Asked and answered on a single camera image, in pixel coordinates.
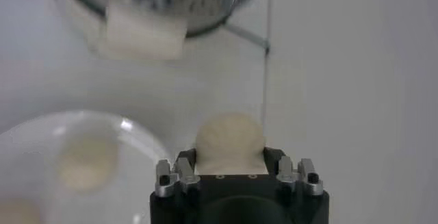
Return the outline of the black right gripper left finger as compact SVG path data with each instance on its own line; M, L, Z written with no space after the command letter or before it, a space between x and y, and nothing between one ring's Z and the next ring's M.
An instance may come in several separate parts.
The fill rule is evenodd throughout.
M175 195L177 188L188 194L191 190L200 190L201 177L196 168L196 149L181 151L174 166L168 160L160 160L155 167L155 196L168 198Z

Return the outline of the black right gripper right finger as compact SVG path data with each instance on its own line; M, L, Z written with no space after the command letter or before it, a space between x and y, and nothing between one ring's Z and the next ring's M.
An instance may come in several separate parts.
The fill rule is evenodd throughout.
M292 192L301 189L310 197L324 194L323 181L315 170L310 158L302 158L295 168L292 159L280 149L265 147L263 158L268 175L281 185L288 186Z

